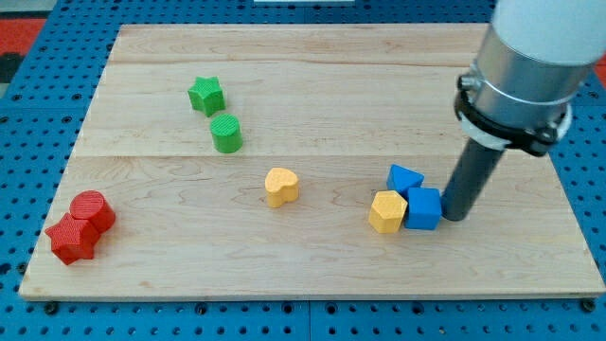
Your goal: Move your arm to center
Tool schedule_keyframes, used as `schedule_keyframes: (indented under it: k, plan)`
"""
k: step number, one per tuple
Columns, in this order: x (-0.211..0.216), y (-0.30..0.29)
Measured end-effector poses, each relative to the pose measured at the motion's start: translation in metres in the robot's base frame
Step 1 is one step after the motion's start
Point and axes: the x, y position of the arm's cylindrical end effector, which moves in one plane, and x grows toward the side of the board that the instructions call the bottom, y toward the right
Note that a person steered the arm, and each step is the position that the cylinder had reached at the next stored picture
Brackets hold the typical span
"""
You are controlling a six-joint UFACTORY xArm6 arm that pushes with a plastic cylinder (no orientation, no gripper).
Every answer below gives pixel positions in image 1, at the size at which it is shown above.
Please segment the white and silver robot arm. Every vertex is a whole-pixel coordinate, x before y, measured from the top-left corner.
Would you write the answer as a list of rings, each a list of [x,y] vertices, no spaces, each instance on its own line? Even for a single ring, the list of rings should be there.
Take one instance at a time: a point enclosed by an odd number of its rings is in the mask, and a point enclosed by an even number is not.
[[[546,154],[567,133],[571,101],[605,52],[605,0],[498,0],[457,81],[455,113],[482,147]]]

